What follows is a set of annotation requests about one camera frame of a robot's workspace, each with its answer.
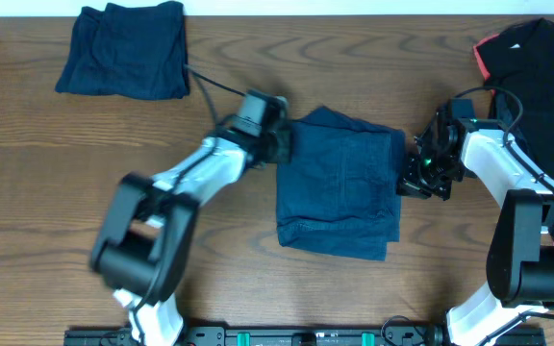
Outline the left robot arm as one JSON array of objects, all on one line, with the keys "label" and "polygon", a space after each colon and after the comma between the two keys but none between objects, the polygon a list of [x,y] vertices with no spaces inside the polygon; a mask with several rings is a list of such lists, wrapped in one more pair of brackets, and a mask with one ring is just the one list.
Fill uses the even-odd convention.
[{"label": "left robot arm", "polygon": [[288,107],[283,96],[249,90],[238,112],[217,122],[186,159],[151,177],[130,173],[117,185],[89,266],[127,309],[137,344],[180,338],[175,290],[199,211],[247,170],[290,160]]}]

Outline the blue denim shorts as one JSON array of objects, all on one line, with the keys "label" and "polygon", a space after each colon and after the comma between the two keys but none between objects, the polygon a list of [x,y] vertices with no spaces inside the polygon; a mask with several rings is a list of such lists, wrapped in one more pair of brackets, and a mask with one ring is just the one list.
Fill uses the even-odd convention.
[{"label": "blue denim shorts", "polygon": [[291,160],[276,173],[279,243],[384,260],[400,237],[404,132],[320,107],[293,122],[292,135]]}]

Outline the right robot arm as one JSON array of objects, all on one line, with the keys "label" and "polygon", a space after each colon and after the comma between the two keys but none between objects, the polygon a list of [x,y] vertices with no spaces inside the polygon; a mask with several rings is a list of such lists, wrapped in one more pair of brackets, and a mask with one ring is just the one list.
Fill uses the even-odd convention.
[{"label": "right robot arm", "polygon": [[554,180],[516,145],[506,125],[479,119],[465,98],[452,98],[416,137],[398,194],[449,199],[453,183],[479,179],[500,207],[486,282],[426,330],[426,345],[531,345],[541,334],[518,325],[554,320]]}]

